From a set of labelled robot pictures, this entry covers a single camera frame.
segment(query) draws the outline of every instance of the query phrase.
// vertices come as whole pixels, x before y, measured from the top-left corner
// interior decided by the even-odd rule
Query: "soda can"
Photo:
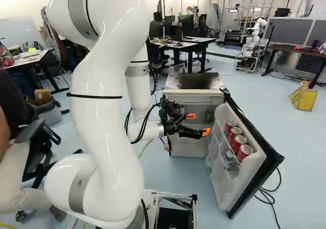
[[[253,153],[254,153],[254,150],[249,145],[242,144],[239,148],[236,158],[238,159],[239,163],[241,163],[245,159],[245,157],[247,157]]]
[[[231,131],[229,133],[229,136],[228,136],[228,141],[229,143],[231,144],[232,140],[234,139],[235,136],[237,135],[241,135],[242,134],[242,130],[238,127],[232,127],[231,128]]]
[[[234,161],[233,153],[230,150],[228,150],[224,155],[224,164],[227,170],[231,168],[233,161]]]
[[[244,136],[242,135],[235,136],[232,142],[230,143],[234,154],[236,155],[238,153],[241,144],[246,144],[246,143],[247,143],[247,139]]]
[[[229,119],[228,121],[226,121],[224,126],[224,134],[226,138],[228,138],[232,127],[236,127],[236,122],[233,119]]]

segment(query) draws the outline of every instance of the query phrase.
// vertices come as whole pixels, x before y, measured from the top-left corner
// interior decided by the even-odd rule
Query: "black wheel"
[[[18,211],[16,213],[16,221],[17,222],[23,222],[27,217],[27,214],[25,213],[25,211]]]
[[[57,105],[57,107],[58,107],[58,108],[60,108],[60,107],[61,107],[61,103],[60,103],[60,102],[58,102],[58,101],[56,101],[56,105]]]

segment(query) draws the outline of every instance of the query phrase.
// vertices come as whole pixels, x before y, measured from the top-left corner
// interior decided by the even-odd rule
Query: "gray partition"
[[[320,47],[326,42],[326,20],[316,20],[306,46],[311,46],[314,40],[319,40],[317,47]]]
[[[303,45],[308,36],[313,19],[301,18],[271,18],[266,28],[264,38],[271,33],[271,24],[275,25],[270,42]]]
[[[0,38],[7,47],[21,45],[28,41],[32,45],[34,41],[44,46],[44,40],[31,16],[0,19]]]

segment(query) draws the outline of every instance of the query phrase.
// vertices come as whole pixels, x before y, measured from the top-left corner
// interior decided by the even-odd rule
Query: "red soda can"
[[[228,141],[229,141],[230,145],[231,145],[231,142],[234,139],[234,137],[237,135],[241,135],[241,134],[242,134],[242,130],[240,128],[232,127],[231,131],[229,133],[229,136],[228,136]]]
[[[247,143],[247,139],[244,136],[242,135],[235,136],[232,142],[230,143],[234,154],[238,153],[241,144],[246,144],[246,143]]]
[[[253,153],[254,153],[254,150],[249,145],[242,144],[239,148],[236,158],[238,159],[239,163],[241,163],[245,159],[245,157],[247,157]]]
[[[228,121],[226,121],[224,126],[224,134],[226,138],[228,138],[232,127],[236,127],[236,122],[233,119],[229,119]]]

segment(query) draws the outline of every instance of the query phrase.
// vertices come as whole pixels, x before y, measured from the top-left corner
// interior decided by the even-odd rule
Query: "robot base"
[[[147,208],[149,229],[198,228],[197,195],[145,190],[143,200]],[[134,221],[126,229],[146,229],[144,213],[138,213],[139,211],[143,212],[138,209]],[[74,229],[77,221],[77,218],[73,218],[68,229]]]

